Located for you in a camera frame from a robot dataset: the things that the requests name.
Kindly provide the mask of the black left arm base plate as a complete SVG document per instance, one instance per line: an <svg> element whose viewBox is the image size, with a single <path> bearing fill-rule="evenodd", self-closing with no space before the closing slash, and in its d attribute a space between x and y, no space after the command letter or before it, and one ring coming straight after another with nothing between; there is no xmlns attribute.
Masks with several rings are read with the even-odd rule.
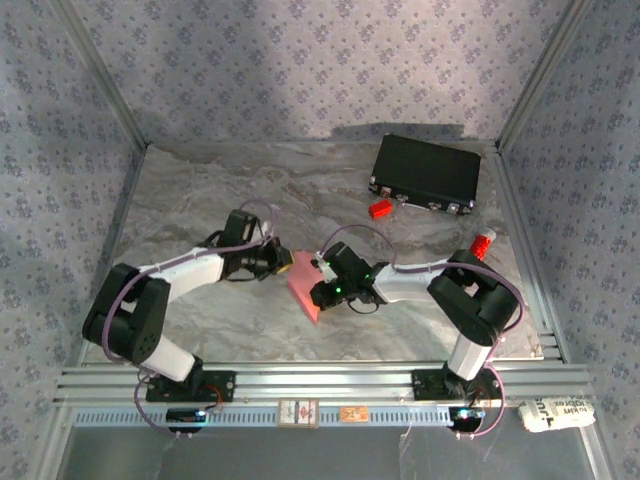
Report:
<svg viewBox="0 0 640 480"><path fill-rule="evenodd" d="M226 403L234 398L234 371L199 371L182 382L159 376L150 380L145 400L150 403Z"/></svg>

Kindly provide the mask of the black hard case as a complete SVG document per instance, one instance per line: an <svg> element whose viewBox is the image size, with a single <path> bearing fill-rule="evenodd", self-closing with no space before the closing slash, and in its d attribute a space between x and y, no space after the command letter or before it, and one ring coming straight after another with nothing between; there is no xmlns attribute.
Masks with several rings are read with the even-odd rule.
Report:
<svg viewBox="0 0 640 480"><path fill-rule="evenodd" d="M477 153L387 134L368 189L424 209L468 215L477 201L480 166Z"/></svg>

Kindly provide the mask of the long aluminium mounting rail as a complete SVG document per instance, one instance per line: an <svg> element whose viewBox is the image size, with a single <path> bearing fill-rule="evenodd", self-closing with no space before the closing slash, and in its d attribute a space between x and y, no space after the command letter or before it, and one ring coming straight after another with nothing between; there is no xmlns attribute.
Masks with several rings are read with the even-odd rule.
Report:
<svg viewBox="0 0 640 480"><path fill-rule="evenodd" d="M209 371L233 371L234 400L271 403L281 398L314 398L337 403L369 400L398 403L412 396L414 371L439 371L438 362L241 362L210 363ZM583 395L594 389L583 365L560 361L501 361L494 364L507 399ZM124 406L132 402L137 374L132 367L90 363L69 367L58 377L54 401L75 406Z"/></svg>

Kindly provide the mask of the white printed label card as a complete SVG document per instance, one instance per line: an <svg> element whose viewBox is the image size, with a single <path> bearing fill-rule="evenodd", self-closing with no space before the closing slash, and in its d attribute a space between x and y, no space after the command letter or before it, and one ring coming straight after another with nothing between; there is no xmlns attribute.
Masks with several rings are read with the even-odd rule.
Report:
<svg viewBox="0 0 640 480"><path fill-rule="evenodd" d="M319 426L317 399L281 399L277 407L277 424L285 428L313 429Z"/></svg>

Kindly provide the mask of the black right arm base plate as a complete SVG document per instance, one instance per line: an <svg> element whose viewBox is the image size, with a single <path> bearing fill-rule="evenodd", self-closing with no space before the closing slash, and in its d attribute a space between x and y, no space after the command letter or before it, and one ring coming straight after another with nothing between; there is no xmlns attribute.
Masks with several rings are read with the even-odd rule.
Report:
<svg viewBox="0 0 640 480"><path fill-rule="evenodd" d="M448 369L413 370L413 397L416 401L499 399L501 388L495 374L482 369L473 379L465 380Z"/></svg>

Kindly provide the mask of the aluminium frame post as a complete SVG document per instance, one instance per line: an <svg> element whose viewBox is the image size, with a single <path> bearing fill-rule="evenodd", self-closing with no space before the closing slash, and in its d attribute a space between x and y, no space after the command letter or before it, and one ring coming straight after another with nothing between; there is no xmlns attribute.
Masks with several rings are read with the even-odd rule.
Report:
<svg viewBox="0 0 640 480"><path fill-rule="evenodd" d="M514 147L520 132L534 112L537 102L594 3L595 0L567 0L566 7L559 16L514 109L496 139L496 149L500 154L505 154Z"/></svg>

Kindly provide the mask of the pink paper sheet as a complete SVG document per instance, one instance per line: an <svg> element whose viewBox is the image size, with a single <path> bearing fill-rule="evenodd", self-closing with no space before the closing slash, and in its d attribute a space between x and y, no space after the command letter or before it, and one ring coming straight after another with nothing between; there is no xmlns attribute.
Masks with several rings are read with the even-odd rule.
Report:
<svg viewBox="0 0 640 480"><path fill-rule="evenodd" d="M314 253L296 251L293 256L294 264L288 270L288 287L312 323L318 321L320 308L313 303L311 290L317 283L323 282L322 276L311 265Z"/></svg>

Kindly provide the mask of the aluminium table edge rail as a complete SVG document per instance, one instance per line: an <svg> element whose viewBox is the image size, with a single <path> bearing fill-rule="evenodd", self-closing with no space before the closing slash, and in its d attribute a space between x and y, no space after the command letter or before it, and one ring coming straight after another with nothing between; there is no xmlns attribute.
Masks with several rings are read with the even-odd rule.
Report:
<svg viewBox="0 0 640 480"><path fill-rule="evenodd" d="M91 346L84 338L83 325L114 262L146 152L146 146L130 147L123 154L108 156L106 164L112 170L101 172L99 178L92 180L89 185L91 200L99 198L102 210L98 212L96 207L91 211L86 207L81 209L80 219L93 227L97 241L95 252L98 256L91 264L89 282L85 283L87 292L84 304L78 314L77 364L84 361L86 351Z"/></svg>
<svg viewBox="0 0 640 480"><path fill-rule="evenodd" d="M491 153L492 159L489 161L491 172L514 248L528 302L529 317L539 334L543 358L546 361L570 363L570 354L516 183L499 148L493 145Z"/></svg>

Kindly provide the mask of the red cylinder with white cap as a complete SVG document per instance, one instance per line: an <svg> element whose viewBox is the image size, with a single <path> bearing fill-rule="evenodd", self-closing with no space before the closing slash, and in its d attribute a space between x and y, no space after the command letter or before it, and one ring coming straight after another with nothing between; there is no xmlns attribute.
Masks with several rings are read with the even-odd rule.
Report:
<svg viewBox="0 0 640 480"><path fill-rule="evenodd" d="M480 228L471 244L470 252L480 261L483 261L492 242L497 238L496 232L489 227Z"/></svg>

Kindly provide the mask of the white crumpled packet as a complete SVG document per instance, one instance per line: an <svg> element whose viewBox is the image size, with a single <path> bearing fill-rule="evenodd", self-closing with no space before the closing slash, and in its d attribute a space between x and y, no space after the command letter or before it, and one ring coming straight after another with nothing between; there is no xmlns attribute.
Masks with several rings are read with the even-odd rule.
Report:
<svg viewBox="0 0 640 480"><path fill-rule="evenodd" d="M518 415L531 433L584 428L595 423L595 408L583 396L539 397L522 402Z"/></svg>

